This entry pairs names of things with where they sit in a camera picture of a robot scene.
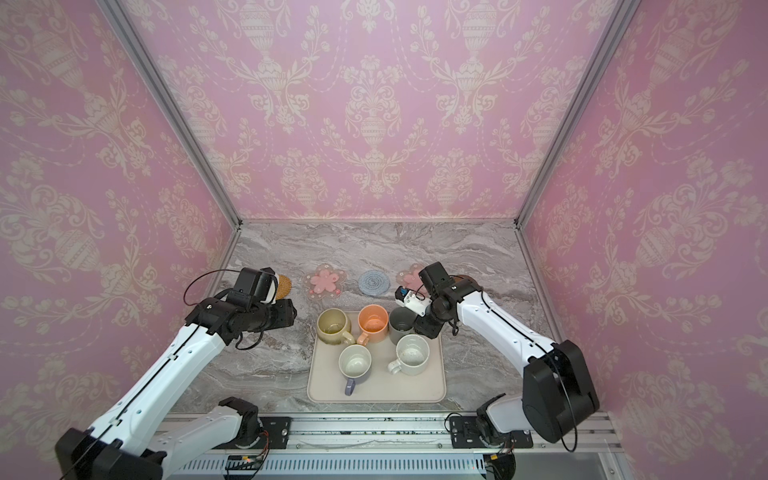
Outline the dark grey mug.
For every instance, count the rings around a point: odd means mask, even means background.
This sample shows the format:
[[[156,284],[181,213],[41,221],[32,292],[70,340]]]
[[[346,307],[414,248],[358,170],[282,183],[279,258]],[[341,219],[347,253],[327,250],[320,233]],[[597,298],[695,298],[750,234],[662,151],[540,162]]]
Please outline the dark grey mug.
[[[404,336],[414,333],[418,315],[406,307],[397,307],[389,314],[389,339],[396,345]]]

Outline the woven tan coaster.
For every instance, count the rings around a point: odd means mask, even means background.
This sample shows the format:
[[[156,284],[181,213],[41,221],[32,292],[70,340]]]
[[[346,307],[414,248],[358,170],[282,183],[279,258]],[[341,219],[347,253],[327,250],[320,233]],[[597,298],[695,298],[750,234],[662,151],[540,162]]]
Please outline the woven tan coaster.
[[[289,296],[292,290],[292,281],[285,275],[279,274],[277,276],[277,290],[275,294],[276,300],[281,300]]]

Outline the pink flower coaster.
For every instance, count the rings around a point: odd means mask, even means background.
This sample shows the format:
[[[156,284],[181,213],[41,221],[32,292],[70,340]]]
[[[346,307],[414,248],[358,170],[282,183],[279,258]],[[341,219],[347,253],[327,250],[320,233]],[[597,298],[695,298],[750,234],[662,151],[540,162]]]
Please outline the pink flower coaster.
[[[305,286],[311,299],[334,298],[341,295],[347,278],[345,270],[330,264],[322,264],[304,276]]]
[[[420,291],[423,288],[423,282],[419,276],[419,273],[423,268],[423,264],[415,263],[412,264],[408,269],[400,271],[396,275],[397,285],[403,286],[410,290]]]

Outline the brown wooden coaster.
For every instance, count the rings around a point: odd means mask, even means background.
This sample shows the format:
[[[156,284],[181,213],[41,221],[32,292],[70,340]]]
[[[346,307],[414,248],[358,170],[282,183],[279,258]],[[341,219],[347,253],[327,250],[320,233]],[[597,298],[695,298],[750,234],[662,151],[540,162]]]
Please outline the brown wooden coaster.
[[[468,282],[470,282],[470,283],[473,283],[473,284],[475,284],[475,285],[479,285],[479,284],[477,283],[477,281],[476,281],[476,280],[475,280],[475,279],[474,279],[472,276],[469,276],[469,275],[460,275],[460,274],[457,274],[457,275],[452,275],[452,278],[453,278],[453,279],[454,279],[456,282],[460,282],[460,281],[468,281]]]

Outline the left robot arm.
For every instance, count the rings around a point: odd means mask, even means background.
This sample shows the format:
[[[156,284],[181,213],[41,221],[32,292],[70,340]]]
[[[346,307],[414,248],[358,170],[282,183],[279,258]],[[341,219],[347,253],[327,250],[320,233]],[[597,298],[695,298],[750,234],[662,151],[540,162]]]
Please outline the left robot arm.
[[[297,316],[290,280],[271,268],[243,268],[235,284],[192,307],[166,350],[88,428],[67,430],[55,454],[64,479],[167,479],[209,450],[270,444],[256,405],[228,397],[166,434],[157,429],[204,368],[247,333],[288,328]]]

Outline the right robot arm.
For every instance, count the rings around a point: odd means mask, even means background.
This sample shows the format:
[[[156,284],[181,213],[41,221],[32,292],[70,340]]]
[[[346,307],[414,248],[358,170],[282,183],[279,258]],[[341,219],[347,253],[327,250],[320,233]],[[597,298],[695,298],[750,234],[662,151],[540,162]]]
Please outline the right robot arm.
[[[395,299],[416,314],[414,331],[429,339],[445,326],[457,335],[474,330],[498,350],[523,380],[522,394],[500,394],[476,410],[480,437],[498,445],[514,431],[533,431],[549,443],[577,435],[578,425],[600,409],[582,350],[525,326],[467,275],[452,275],[439,262],[419,272],[417,289],[400,286]]]

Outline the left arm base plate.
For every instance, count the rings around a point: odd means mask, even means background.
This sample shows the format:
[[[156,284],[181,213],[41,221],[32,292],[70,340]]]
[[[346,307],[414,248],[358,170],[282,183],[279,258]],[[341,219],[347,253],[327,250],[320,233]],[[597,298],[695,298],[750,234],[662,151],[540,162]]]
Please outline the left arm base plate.
[[[263,432],[254,448],[263,450],[269,446],[270,451],[287,449],[292,418],[289,416],[261,416],[260,422]]]

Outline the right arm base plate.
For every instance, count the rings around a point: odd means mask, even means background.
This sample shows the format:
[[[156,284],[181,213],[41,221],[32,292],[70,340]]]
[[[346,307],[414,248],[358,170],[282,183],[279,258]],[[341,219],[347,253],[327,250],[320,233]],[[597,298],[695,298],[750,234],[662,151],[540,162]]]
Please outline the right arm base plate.
[[[444,419],[444,428],[451,437],[451,445],[454,449],[491,448],[505,450],[531,449],[534,446],[531,434],[524,430],[511,431],[488,440],[483,436],[482,429],[477,423],[477,417],[474,415],[451,412]]]

